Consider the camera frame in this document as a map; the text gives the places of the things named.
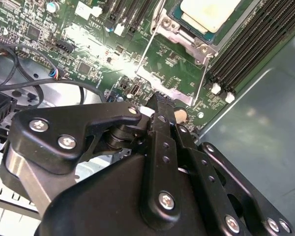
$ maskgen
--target integrated circuit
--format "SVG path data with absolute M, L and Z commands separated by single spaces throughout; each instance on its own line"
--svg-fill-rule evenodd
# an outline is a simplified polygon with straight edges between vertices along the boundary
M 78 72 L 80 74 L 87 75 L 87 74 L 89 74 L 89 71 L 90 71 L 90 66 L 86 65 L 84 62 L 81 62 L 80 66 L 79 66 L 79 69 L 78 69 Z
M 39 40 L 40 33 L 41 32 L 40 32 L 39 29 L 35 28 L 32 25 L 29 25 L 28 31 L 26 33 L 26 36 L 28 38 L 30 38 L 31 40 L 38 41 Z

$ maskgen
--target screw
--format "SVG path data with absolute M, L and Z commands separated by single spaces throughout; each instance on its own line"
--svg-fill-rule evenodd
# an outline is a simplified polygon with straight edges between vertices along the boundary
M 201 52 L 206 53 L 207 52 L 207 47 L 206 46 L 202 47 Z
M 162 26 L 164 28 L 168 28 L 169 26 L 171 26 L 172 24 L 172 20 L 168 17 L 165 17 L 163 20 L 162 20 Z
M 200 112 L 200 113 L 198 114 L 198 118 L 199 118 L 199 119 L 202 119 L 203 117 L 205 117 L 205 114 L 204 114 L 203 112 Z
M 58 144 L 60 147 L 64 149 L 73 149 L 75 148 L 77 143 L 71 136 L 63 135 L 60 138 L 58 138 Z
M 185 128 L 185 127 L 183 127 L 183 126 L 180 126 L 180 127 L 179 127 L 179 129 L 180 129 L 182 132 L 184 132 L 184 133 L 187 133 L 187 130 L 186 130 L 186 128 Z
M 128 110 L 129 110 L 129 112 L 132 113 L 132 114 L 137 114 L 137 113 L 138 113 L 137 110 L 134 109 L 133 107 L 129 107 Z
M 237 223 L 237 221 L 230 215 L 227 215 L 225 217 L 225 222 L 228 226 L 228 228 L 230 228 L 231 231 L 233 231 L 235 234 L 239 233 L 239 224 Z
M 175 202 L 173 198 L 167 193 L 160 193 L 158 196 L 159 203 L 162 205 L 163 208 L 166 210 L 172 210 L 175 206 Z
M 158 119 L 164 123 L 166 123 L 166 118 L 163 116 L 158 116 Z
M 283 227 L 283 229 L 285 229 L 288 233 L 291 232 L 290 227 L 283 221 L 283 220 L 279 220 L 280 225 Z
M 31 130 L 36 132 L 45 132 L 48 129 L 48 124 L 40 119 L 34 119 L 29 123 Z
M 214 148 L 211 145 L 207 144 L 206 147 L 210 152 L 214 152 Z
M 117 101 L 117 102 L 123 102 L 123 97 L 118 97 L 118 98 L 116 99 L 116 101 Z
M 277 226 L 277 224 L 274 220 L 272 220 L 271 218 L 268 218 L 267 223 L 270 225 L 271 229 L 273 229 L 277 233 L 280 232 L 279 227 Z

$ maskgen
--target green circuit board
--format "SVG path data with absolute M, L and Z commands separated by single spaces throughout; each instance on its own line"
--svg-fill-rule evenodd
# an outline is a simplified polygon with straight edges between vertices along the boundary
M 127 0 L 125 6 L 129 6 L 131 2 L 132 0 Z M 252 1 L 242 2 L 247 8 Z M 154 90 L 146 80 L 137 77 L 134 72 L 151 37 L 150 24 L 158 1 L 154 0 L 149 6 L 140 28 L 130 41 L 126 37 L 105 30 L 104 25 L 109 13 L 95 17 L 83 9 L 85 5 L 90 9 L 94 6 L 103 6 L 106 3 L 104 0 L 59 0 L 59 11 L 54 14 L 46 11 L 47 3 L 45 0 L 0 0 L 1 36 L 14 43 L 23 43 L 39 49 L 66 72 L 68 79 L 93 84 L 107 96 L 113 91 L 117 97 L 122 97 L 124 101 L 136 106 L 145 105 Z M 167 0 L 165 8 L 169 12 L 176 3 L 176 0 Z M 221 30 L 221 34 L 217 35 L 218 41 L 221 41 L 222 36 L 230 30 L 243 12 L 244 9 L 239 8 L 233 13 L 224 31 Z M 253 10 L 247 15 L 247 19 L 254 12 Z M 236 34 L 244 26 L 245 22 L 239 25 L 230 39 L 236 38 Z M 75 51 L 67 54 L 56 50 L 50 43 L 51 37 L 74 42 Z M 286 38 L 282 41 L 271 55 L 274 55 L 278 48 L 282 48 L 288 40 L 289 38 Z M 25 51 L 25 57 L 49 67 L 29 51 Z M 204 70 L 203 65 L 195 65 L 194 62 L 194 58 L 187 54 L 181 45 L 173 44 L 163 36 L 157 35 L 146 54 L 144 68 L 158 77 L 163 86 L 169 89 L 176 88 L 186 95 L 194 96 Z M 124 76 L 129 79 L 126 88 L 120 86 Z M 248 82 L 249 80 L 245 80 L 238 87 L 242 88 Z M 134 86 L 138 88 L 137 93 L 131 97 L 127 96 Z M 179 101 L 177 105 L 188 110 L 187 126 L 192 130 L 204 127 L 227 104 L 203 88 L 195 106 L 189 107 Z

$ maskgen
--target cable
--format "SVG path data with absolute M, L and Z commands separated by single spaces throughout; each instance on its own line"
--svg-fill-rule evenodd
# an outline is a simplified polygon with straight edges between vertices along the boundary
M 0 86 L 0 91 L 21 89 L 24 87 L 31 87 L 31 86 L 35 86 L 35 85 L 44 85 L 44 84 L 52 84 L 52 83 L 64 83 L 64 84 L 71 84 L 71 85 L 80 86 L 80 87 L 85 88 L 85 89 L 95 93 L 96 95 L 98 95 L 102 102 L 106 102 L 104 94 L 99 89 L 95 88 L 92 85 L 88 85 L 88 84 L 78 82 L 78 81 L 73 81 L 73 80 L 59 80 L 59 81 L 56 81 L 54 79 L 35 80 L 33 82 L 25 82 L 25 83 L 20 83 L 20 84 L 15 84 L 15 85 Z
M 19 60 L 18 60 L 18 66 L 17 66 L 18 71 L 21 73 L 21 75 L 28 81 L 28 82 L 33 82 L 35 81 L 35 79 L 33 79 L 22 67 L 22 65 L 20 64 Z M 44 101 L 44 92 L 42 90 L 42 88 L 39 85 L 35 85 L 33 86 L 37 95 L 38 95 L 38 103 L 33 105 L 33 106 L 22 106 L 22 105 L 17 105 L 17 109 L 19 110 L 26 110 L 26 109 L 33 109 L 33 108 L 37 108 L 40 104 L 42 104 L 42 102 Z
M 79 90 L 80 90 L 80 105 L 84 104 L 84 100 L 85 100 L 85 95 L 84 95 L 84 88 L 82 88 L 81 86 L 79 86 Z
M 13 77 L 13 75 L 16 71 L 18 58 L 17 58 L 16 54 L 10 48 L 8 48 L 2 44 L 0 44 L 0 49 L 6 50 L 13 58 L 13 67 L 12 67 L 10 73 L 8 74 L 8 76 L 6 77 L 6 79 L 4 80 L 4 82 L 0 84 L 0 86 L 1 86 L 1 85 L 5 85 L 7 82 L 9 82 L 11 80 L 11 78 Z
M 50 64 L 50 66 L 55 70 L 56 73 L 58 73 L 58 69 L 57 67 L 48 59 L 48 57 L 46 57 L 42 52 L 38 51 L 37 49 L 25 45 L 25 44 L 18 44 L 18 43 L 11 43 L 11 44 L 7 44 L 8 47 L 18 47 L 18 48 L 27 48 L 29 50 L 31 50 L 32 52 L 35 52 L 37 54 L 39 54 L 42 58 L 45 59 L 46 62 L 48 62 Z

